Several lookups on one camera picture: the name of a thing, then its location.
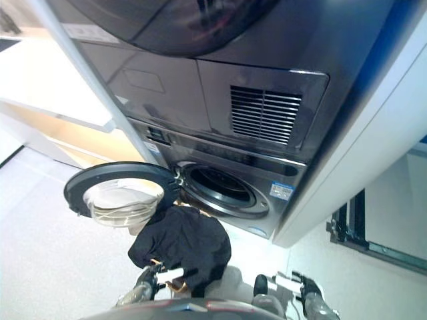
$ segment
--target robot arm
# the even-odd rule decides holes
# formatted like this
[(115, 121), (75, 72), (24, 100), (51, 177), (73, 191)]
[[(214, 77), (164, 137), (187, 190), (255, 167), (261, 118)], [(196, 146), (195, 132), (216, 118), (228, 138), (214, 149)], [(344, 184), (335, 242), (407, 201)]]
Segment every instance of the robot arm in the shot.
[(301, 301), (304, 315), (308, 320), (339, 320), (338, 315), (332, 311), (323, 300), (322, 292), (313, 279), (293, 272), (294, 277), (300, 278)]
[(304, 315), (308, 320), (339, 320), (340, 318), (328, 307), (322, 296), (308, 293), (304, 302)]

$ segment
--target washing machine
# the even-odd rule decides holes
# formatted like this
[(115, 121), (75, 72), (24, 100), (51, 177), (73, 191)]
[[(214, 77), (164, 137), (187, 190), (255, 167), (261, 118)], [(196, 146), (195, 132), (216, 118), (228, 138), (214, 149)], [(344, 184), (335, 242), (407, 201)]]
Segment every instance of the washing machine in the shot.
[(270, 237), (402, 2), (48, 0), (159, 164), (84, 171), (71, 208), (96, 216), (86, 187), (147, 173), (160, 209), (179, 198)]
[[(142, 121), (133, 121), (133, 125), (160, 165), (118, 162), (83, 170), (64, 190), (73, 211), (98, 221), (103, 215), (100, 222), (111, 227), (132, 227), (144, 220), (138, 203), (147, 200), (145, 195), (152, 196), (149, 203), (162, 195), (157, 210), (179, 200), (269, 238), (306, 169), (303, 163), (204, 141)], [(134, 189), (139, 184), (151, 190), (138, 193)]]

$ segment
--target air vent grille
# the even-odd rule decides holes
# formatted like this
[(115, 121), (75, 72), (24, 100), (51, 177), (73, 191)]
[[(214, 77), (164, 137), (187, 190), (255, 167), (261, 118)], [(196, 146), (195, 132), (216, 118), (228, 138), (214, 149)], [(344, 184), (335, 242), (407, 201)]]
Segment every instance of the air vent grille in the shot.
[(233, 132), (288, 144), (302, 97), (232, 85)]

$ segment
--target gray floor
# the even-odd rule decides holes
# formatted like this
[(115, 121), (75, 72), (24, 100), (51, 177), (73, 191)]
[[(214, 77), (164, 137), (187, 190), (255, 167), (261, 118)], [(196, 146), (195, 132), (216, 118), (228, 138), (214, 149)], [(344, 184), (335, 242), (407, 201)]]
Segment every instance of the gray floor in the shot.
[[(0, 169), (0, 319), (78, 319), (109, 309), (139, 269), (127, 229), (76, 217), (62, 196), (77, 169), (24, 149)], [(258, 273), (298, 270), (342, 319), (425, 319), (427, 277), (333, 245), (324, 223), (292, 249), (226, 225), (233, 257), (210, 294), (248, 301)], [(302, 312), (297, 303), (301, 318)], [(293, 320), (298, 316), (289, 307)]]

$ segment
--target washing machine door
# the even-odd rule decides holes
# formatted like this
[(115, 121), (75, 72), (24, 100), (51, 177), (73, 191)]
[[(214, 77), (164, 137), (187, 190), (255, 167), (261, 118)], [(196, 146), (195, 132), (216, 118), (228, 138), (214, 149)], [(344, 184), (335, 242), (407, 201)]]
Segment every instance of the washing machine door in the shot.
[(115, 162), (74, 175), (64, 196), (74, 212), (111, 227), (141, 225), (173, 205), (179, 185), (174, 174), (150, 163)]
[(194, 57), (241, 35), (276, 0), (68, 0), (117, 38), (160, 55)]

